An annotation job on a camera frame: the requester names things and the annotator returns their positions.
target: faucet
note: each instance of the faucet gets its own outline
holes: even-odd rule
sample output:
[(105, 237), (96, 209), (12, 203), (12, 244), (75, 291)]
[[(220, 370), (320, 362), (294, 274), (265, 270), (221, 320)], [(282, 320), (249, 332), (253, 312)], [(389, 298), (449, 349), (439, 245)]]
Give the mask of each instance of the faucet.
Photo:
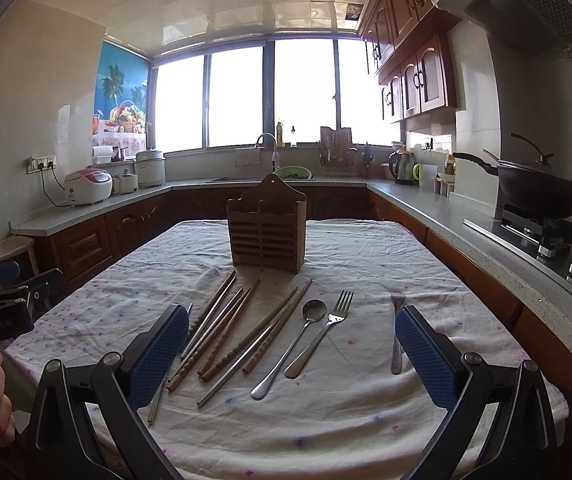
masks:
[(261, 134), (257, 137), (257, 142), (255, 143), (255, 147), (259, 148), (259, 141), (262, 140), (265, 136), (271, 137), (273, 144), (272, 149), (272, 172), (274, 173), (275, 170), (280, 166), (280, 154), (277, 153), (277, 139), (273, 134)]

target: countertop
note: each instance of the countertop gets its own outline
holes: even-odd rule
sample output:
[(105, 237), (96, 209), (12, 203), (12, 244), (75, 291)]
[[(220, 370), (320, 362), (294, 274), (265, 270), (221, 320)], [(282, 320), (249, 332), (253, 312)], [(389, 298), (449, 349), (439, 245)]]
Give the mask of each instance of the countertop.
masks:
[[(257, 182), (211, 182), (210, 179), (168, 181), (163, 186), (140, 189), (128, 195), (113, 196), (98, 204), (55, 211), (21, 224), (11, 232), (32, 237), (50, 236), (84, 220), (172, 189), (250, 187)], [(435, 195), (418, 186), (398, 186), (388, 180), (317, 177), (316, 180), (297, 181), (293, 184), (296, 187), (367, 187), (428, 225), (435, 233), (499, 280), (572, 352), (572, 295), (531, 264), (463, 224), (464, 217), (473, 221), (488, 219), (484, 214), (459, 203), (452, 203), (446, 197)]]

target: window frame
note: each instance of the window frame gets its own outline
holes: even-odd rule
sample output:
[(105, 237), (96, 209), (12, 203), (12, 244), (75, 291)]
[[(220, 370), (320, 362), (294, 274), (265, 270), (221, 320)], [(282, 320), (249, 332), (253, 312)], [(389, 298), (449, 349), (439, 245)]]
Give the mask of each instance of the window frame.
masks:
[[(340, 78), (341, 70), (339, 66), (339, 43), (338, 40), (352, 40), (352, 41), (362, 41), (362, 38), (356, 34), (346, 33), (346, 32), (327, 32), (327, 33), (297, 33), (297, 32), (282, 32), (275, 34), (267, 34), (259, 38), (237, 38), (234, 40), (229, 40), (216, 44), (200, 45), (196, 47), (186, 48), (180, 52), (172, 52), (165, 54), (163, 56), (157, 57), (153, 60), (149, 81), (151, 82), (150, 88), (148, 90), (148, 110), (149, 119), (148, 121), (152, 124), (152, 127), (148, 129), (148, 135), (146, 138), (146, 144), (152, 149), (156, 146), (155, 139), (155, 103), (157, 99), (157, 71), (160, 66), (167, 63), (172, 63), (179, 61), (181, 59), (186, 59), (188, 57), (194, 56), (204, 56), (204, 79), (202, 85), (202, 146), (200, 148), (192, 148), (190, 150), (176, 150), (175, 152), (168, 153), (199, 153), (199, 152), (218, 152), (224, 150), (234, 150), (237, 148), (248, 148), (254, 146), (254, 144), (228, 144), (226, 146), (209, 146), (208, 145), (208, 109), (210, 105), (210, 69), (212, 66), (212, 54), (218, 52), (225, 52), (227, 50), (237, 50), (241, 48), (248, 48), (253, 46), (263, 47), (262, 55), (262, 110), (263, 110), (263, 128), (264, 132), (270, 132), (274, 130), (274, 101), (275, 101), (275, 42), (280, 40), (302, 40), (302, 39), (320, 39), (333, 41), (333, 63), (335, 66), (335, 115), (336, 124), (335, 128), (339, 130), (341, 128), (342, 121), (342, 105), (341, 105), (341, 89), (340, 89)], [(368, 59), (365, 57), (365, 63), (368, 70)], [(406, 142), (406, 131), (403, 127), (401, 130), (400, 144), (405, 144)], [(305, 142), (306, 147), (310, 147), (315, 141)], [(355, 144), (355, 146), (364, 146), (364, 144)], [(381, 144), (373, 144), (374, 148), (392, 149), (393, 146), (384, 146)]]

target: seasoning jar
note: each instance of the seasoning jar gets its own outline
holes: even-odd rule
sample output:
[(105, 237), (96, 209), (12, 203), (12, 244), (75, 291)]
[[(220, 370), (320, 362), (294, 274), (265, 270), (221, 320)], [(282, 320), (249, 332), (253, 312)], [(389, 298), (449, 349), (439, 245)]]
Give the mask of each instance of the seasoning jar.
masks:
[(450, 153), (446, 155), (446, 162), (444, 162), (444, 173), (447, 175), (455, 174), (455, 157)]

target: power outlet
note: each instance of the power outlet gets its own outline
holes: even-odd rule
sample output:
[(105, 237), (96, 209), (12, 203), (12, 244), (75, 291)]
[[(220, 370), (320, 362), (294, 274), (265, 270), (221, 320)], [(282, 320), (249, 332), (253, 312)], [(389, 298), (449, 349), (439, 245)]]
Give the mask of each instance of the power outlet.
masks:
[(42, 168), (44, 168), (44, 170), (48, 170), (48, 164), (50, 162), (52, 162), (53, 168), (57, 167), (57, 157), (55, 155), (41, 156), (40, 158), (30, 156), (26, 159), (26, 173), (36, 173), (40, 171), (40, 164), (43, 164)]

